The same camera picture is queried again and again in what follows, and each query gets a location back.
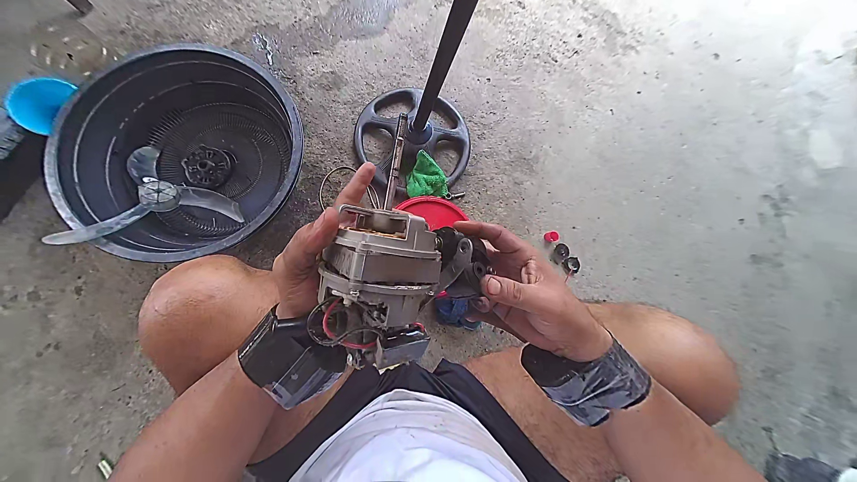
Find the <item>black wrist strap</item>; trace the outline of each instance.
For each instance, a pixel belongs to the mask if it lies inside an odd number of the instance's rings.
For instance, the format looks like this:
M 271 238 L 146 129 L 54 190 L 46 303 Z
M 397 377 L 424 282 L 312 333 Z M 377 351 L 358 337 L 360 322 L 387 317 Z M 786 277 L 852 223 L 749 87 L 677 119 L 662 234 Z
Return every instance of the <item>black wrist strap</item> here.
M 581 425 L 600 425 L 610 410 L 633 407 L 651 390 L 649 373 L 615 338 L 606 353 L 589 362 L 527 345 L 521 364 L 548 398 Z
M 253 383 L 283 408 L 296 407 L 330 388 L 345 371 L 345 349 L 321 346 L 307 335 L 307 317 L 280 320 L 275 305 L 238 349 L 238 363 Z

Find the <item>red lid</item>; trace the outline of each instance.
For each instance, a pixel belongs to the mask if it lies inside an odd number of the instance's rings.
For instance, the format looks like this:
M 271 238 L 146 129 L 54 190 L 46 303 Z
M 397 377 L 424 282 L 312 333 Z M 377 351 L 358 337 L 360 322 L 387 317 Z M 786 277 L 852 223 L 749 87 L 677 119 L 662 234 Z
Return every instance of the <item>red lid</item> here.
M 470 218 L 455 204 L 435 196 L 417 196 L 402 202 L 396 209 L 414 214 L 426 220 L 432 231 L 439 227 L 450 226 L 455 221 L 468 221 Z

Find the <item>red wire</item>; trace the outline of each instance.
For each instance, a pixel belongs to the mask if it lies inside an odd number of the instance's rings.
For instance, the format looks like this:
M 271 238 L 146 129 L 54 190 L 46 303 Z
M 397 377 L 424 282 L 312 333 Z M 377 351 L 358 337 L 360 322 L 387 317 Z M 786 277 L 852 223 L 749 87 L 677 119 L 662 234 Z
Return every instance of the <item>red wire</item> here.
M 339 303 L 340 299 L 342 298 L 336 298 L 333 303 L 330 303 L 330 306 L 328 306 L 327 309 L 324 310 L 324 318 L 321 318 L 321 329 L 324 330 L 324 334 L 327 335 L 327 338 L 330 338 L 331 340 L 336 338 L 336 334 L 330 329 L 329 326 L 327 326 L 327 322 L 330 320 L 330 314 L 333 313 L 333 307 L 336 306 L 336 303 Z M 361 345 L 359 343 L 351 343 L 350 341 L 343 340 L 340 343 L 342 343 L 342 346 L 346 348 L 354 348 L 355 350 L 365 350 L 366 348 L 371 348 L 372 346 L 375 346 L 375 343 L 377 342 L 378 340 L 372 340 L 371 343 Z

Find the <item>fan blade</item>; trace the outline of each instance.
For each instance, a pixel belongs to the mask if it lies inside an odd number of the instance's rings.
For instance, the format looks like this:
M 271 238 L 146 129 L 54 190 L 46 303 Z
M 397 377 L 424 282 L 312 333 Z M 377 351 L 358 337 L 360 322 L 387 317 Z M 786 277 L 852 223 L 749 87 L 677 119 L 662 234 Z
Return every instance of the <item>fan blade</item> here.
M 117 232 L 120 229 L 137 221 L 139 218 L 149 214 L 151 209 L 141 206 L 140 204 L 125 211 L 122 214 L 113 216 L 108 220 L 103 220 L 90 226 L 79 227 L 71 231 L 58 232 L 49 234 L 42 238 L 42 243 L 45 244 L 74 244 L 83 243 L 84 241 L 92 241 L 95 238 L 107 236 L 112 232 Z
M 191 188 L 188 186 L 178 187 L 178 203 L 182 206 L 196 206 L 198 208 L 211 209 L 224 216 L 229 216 L 239 223 L 244 222 L 244 216 L 237 202 L 212 190 L 202 188 Z
M 151 179 L 157 179 L 155 163 L 158 162 L 160 151 L 146 146 L 135 150 L 128 157 L 128 174 L 138 184 L 144 184 Z

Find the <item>blue bowl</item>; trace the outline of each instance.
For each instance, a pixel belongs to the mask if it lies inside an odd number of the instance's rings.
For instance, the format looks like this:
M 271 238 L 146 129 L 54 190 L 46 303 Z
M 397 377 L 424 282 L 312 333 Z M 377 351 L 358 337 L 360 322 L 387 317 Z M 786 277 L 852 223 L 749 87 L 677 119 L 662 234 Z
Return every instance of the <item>blue bowl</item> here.
M 75 90 L 74 84 L 50 77 L 23 81 L 6 95 L 6 111 L 24 129 L 49 136 L 54 117 Z

